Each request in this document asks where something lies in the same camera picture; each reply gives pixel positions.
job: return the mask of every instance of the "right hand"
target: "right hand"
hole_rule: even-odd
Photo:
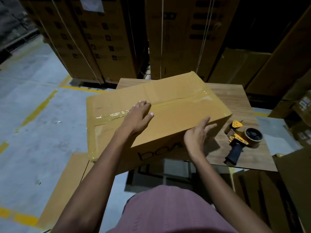
[[[203,144],[206,134],[217,126],[217,124],[207,125],[210,118],[210,116],[204,118],[196,127],[187,130],[184,135],[184,142],[192,160],[204,156]]]

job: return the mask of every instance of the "left hand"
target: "left hand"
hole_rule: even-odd
[[[150,102],[147,103],[146,100],[138,101],[124,118],[119,130],[129,135],[145,130],[154,116],[153,113],[146,114],[150,107]]]

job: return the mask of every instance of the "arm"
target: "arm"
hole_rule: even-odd
[[[94,232],[100,226],[122,149],[128,138],[142,132],[153,118],[151,104],[139,101],[124,118],[95,165],[80,183],[52,232]]]
[[[205,118],[198,126],[188,130],[184,141],[216,209],[239,233],[272,233],[270,228],[236,195],[205,158],[203,143],[206,134],[216,126],[215,124],[207,126],[209,119],[210,117]]]

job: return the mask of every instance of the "clear packing tape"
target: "clear packing tape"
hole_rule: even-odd
[[[178,109],[182,111],[191,110],[192,108],[196,108],[193,111],[199,111],[202,106],[206,106],[205,101],[212,101],[213,99],[218,99],[215,94],[209,89],[209,87],[204,87],[199,92],[196,92],[194,95],[184,98],[176,98],[174,100],[169,101],[156,101],[155,103],[151,102],[151,108],[150,112],[153,112],[155,117],[157,116],[157,113],[159,113],[162,110],[169,111],[170,108]],[[91,101],[87,102],[88,110],[92,110],[90,108]],[[99,155],[102,153],[102,150],[99,150],[98,143],[102,143],[102,140],[98,140],[98,137],[101,136],[106,131],[115,132],[115,130],[121,125],[123,122],[122,117],[125,117],[129,112],[128,110],[119,111],[112,114],[102,114],[102,115],[96,115],[91,118],[88,117],[88,143],[91,142],[92,145],[88,144],[89,147],[89,158],[91,161],[96,161],[99,157]],[[230,116],[231,114],[228,112],[228,114],[223,114],[223,116]],[[213,119],[213,112],[211,112],[211,120],[210,122],[213,122],[215,119]],[[138,142],[134,142],[132,147],[140,145]]]

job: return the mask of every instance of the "stacked boxes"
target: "stacked boxes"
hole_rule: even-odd
[[[197,73],[204,81],[212,69],[238,4],[239,0],[214,2]],[[160,79],[160,68],[161,78],[196,71],[210,0],[164,0],[163,25],[162,0],[145,0],[145,5],[151,78]]]
[[[52,0],[20,0],[29,17],[35,22],[46,42],[49,43],[73,78],[84,82],[104,83],[99,67],[66,0],[53,1],[68,30],[58,15]]]
[[[137,78],[147,42],[143,0],[102,0],[104,13],[70,1],[105,80]]]
[[[137,78],[147,43],[143,0],[102,0],[104,13],[83,10],[80,0],[20,2],[73,78]]]

